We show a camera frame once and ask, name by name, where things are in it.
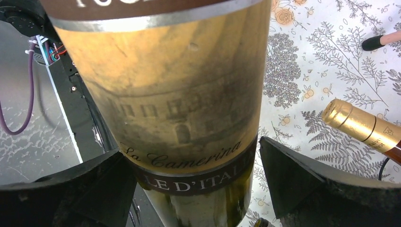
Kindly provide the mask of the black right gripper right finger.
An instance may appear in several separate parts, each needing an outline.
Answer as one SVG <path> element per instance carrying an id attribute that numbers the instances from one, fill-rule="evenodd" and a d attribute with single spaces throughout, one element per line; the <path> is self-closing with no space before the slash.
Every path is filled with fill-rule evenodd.
<path id="1" fill-rule="evenodd" d="M 261 137 L 276 218 L 285 227 L 398 227 L 401 186 L 354 175 Z"/>

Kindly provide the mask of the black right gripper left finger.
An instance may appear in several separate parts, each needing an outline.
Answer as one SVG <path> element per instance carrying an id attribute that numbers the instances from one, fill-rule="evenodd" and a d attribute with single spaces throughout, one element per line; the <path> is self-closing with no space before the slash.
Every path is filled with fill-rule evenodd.
<path id="1" fill-rule="evenodd" d="M 110 151 L 31 183 L 0 188 L 3 227 L 123 227 L 136 179 L 128 159 Z"/>

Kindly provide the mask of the dark wine bottle beside arm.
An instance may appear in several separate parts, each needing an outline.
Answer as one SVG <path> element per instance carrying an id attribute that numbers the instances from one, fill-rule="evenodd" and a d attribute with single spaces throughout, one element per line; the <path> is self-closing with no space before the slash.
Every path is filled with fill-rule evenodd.
<path id="1" fill-rule="evenodd" d="M 251 197 L 269 0 L 43 0 L 167 227 L 235 227 Z"/>

